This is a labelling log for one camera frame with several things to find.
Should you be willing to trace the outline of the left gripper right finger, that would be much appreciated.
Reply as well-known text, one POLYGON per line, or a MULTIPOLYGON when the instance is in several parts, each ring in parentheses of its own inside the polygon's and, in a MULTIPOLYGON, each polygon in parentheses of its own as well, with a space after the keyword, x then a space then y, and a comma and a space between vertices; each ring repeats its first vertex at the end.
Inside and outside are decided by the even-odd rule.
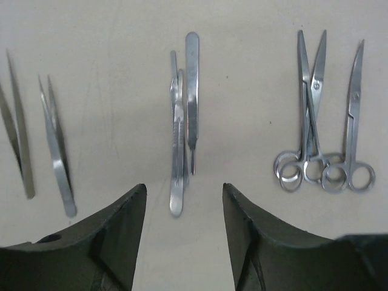
POLYGON ((387 234, 314 235, 232 184, 222 203, 235 290, 387 290, 387 234))

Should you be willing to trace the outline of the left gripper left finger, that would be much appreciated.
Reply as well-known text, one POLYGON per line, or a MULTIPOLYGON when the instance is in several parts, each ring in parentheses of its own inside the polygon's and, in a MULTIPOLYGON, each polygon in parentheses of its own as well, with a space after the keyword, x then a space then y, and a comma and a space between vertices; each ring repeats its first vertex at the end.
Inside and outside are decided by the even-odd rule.
POLYGON ((131 290, 146 201, 138 184, 66 229, 1 248, 1 290, 131 290))

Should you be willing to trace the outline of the straight steel scissors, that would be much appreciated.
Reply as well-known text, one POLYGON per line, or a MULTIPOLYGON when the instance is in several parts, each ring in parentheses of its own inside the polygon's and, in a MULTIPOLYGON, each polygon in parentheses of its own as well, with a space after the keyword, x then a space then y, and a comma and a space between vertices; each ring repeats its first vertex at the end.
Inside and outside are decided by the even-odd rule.
POLYGON ((283 151, 275 159, 273 171, 281 188, 293 193, 305 181, 312 185, 321 184, 322 178, 310 178, 309 164, 318 162, 325 168, 336 158, 343 159, 343 153, 326 153, 321 150, 316 124, 323 92, 326 66, 327 31, 324 30, 316 53, 313 72, 310 72, 304 33, 298 32, 299 92, 301 96, 301 145, 297 151, 283 151))

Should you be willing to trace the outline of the steel tweezers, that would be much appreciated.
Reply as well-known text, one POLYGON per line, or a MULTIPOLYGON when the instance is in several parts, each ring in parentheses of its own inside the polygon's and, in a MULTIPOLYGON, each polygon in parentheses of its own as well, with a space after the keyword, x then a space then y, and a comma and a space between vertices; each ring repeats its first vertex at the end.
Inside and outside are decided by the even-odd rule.
POLYGON ((18 162, 22 183, 27 199, 33 199, 36 195, 33 179, 33 169, 30 158, 30 149, 28 143, 27 126, 25 123, 24 109, 21 102, 21 95, 18 87, 16 75, 14 73, 12 60, 9 51, 7 51, 8 69, 10 72, 10 82, 13 93, 13 102, 15 105, 15 119, 7 104, 4 91, 1 87, 1 116, 4 122, 5 130, 10 141, 10 145, 18 162))
POLYGON ((65 139, 59 121, 52 82, 50 77, 47 76, 48 99, 46 99, 40 76, 38 77, 38 80, 42 108, 44 111, 47 142, 52 159, 53 171, 58 183, 65 213, 68 217, 73 218, 77 214, 77 209, 73 197, 72 185, 69 175, 69 164, 65 149, 65 139))

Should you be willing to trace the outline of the curved steel scissors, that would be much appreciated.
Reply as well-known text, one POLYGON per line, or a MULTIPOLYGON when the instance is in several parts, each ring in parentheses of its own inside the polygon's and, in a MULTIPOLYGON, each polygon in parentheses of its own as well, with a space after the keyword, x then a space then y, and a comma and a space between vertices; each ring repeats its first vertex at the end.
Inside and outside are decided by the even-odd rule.
POLYGON ((358 129, 360 124, 363 54, 364 41, 362 40, 355 55, 347 94, 348 106, 344 161, 326 166, 323 170, 321 179, 323 189, 329 193, 339 193, 346 188, 355 193, 365 193, 374 186, 376 181, 376 174, 373 167, 368 163, 361 162, 356 159, 358 129), (356 187, 353 183, 353 174, 362 168, 368 171, 369 181, 362 187, 356 187), (329 172, 333 169, 339 169, 344 173, 344 178, 341 180, 341 185, 338 188, 332 187, 332 183, 329 181, 329 172))

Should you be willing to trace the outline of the beige cloth wrap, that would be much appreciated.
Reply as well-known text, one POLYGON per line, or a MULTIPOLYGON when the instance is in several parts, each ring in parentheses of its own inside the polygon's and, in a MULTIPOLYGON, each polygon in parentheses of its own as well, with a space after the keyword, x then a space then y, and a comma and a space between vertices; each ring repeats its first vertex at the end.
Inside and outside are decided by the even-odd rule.
POLYGON ((35 242, 105 208, 139 183, 147 204, 134 290, 233 290, 222 207, 231 183, 297 228, 336 238, 387 232, 386 1, 2 1, 1 86, 13 107, 10 53, 28 130, 36 195, 27 199, 1 130, 1 245, 35 242), (376 172, 364 194, 279 186, 276 156, 300 145, 297 33, 309 64, 327 31, 317 126, 339 152, 358 44, 363 77, 356 157, 376 172), (196 172, 179 218, 169 209, 170 52, 185 66, 199 36, 196 172), (53 171, 39 80, 52 82, 77 214, 53 171))

